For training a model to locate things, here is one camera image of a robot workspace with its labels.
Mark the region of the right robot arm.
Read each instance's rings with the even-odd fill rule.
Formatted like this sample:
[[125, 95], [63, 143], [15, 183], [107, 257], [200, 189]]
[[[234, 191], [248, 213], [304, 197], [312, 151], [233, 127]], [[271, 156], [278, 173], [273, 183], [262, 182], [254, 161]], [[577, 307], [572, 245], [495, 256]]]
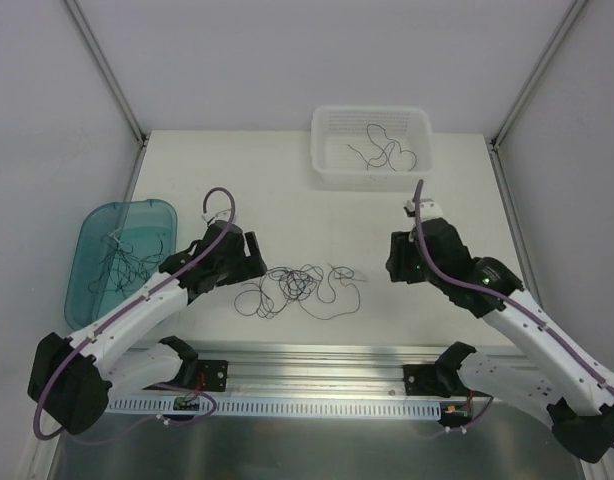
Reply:
[[543, 423], [570, 454], [597, 463], [614, 447], [614, 372], [587, 354], [544, 312], [504, 263], [474, 257], [443, 218], [390, 236], [391, 282], [427, 282], [483, 320], [536, 366], [507, 367], [464, 342], [404, 370], [408, 387], [449, 398], [468, 390], [498, 398]]

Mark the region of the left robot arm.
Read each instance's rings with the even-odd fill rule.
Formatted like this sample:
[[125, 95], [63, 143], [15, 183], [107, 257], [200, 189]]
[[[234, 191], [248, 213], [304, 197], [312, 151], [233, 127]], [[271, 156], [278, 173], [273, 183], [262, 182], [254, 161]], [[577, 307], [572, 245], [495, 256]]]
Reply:
[[156, 384], [195, 389], [202, 378], [196, 351], [176, 336], [135, 353], [148, 332], [212, 290], [263, 276], [267, 266], [257, 237], [227, 221], [211, 223], [204, 236], [175, 253], [132, 296], [85, 328], [38, 344], [27, 393], [35, 401], [33, 431], [48, 414], [61, 431], [91, 428], [116, 399]]

